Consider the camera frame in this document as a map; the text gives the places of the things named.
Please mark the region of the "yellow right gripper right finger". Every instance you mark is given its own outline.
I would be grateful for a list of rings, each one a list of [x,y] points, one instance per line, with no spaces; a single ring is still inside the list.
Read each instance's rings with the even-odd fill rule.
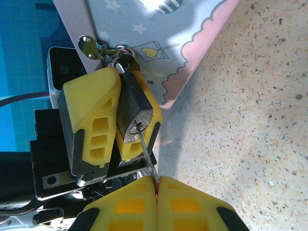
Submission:
[[[228,203],[170,177],[161,177],[157,201],[159,231],[247,231]]]

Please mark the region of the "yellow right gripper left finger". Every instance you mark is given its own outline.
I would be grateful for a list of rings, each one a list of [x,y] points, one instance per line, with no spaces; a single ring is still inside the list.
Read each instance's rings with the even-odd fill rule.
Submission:
[[[78,214],[73,231],[155,231],[156,195],[150,176],[142,177],[90,204]]]

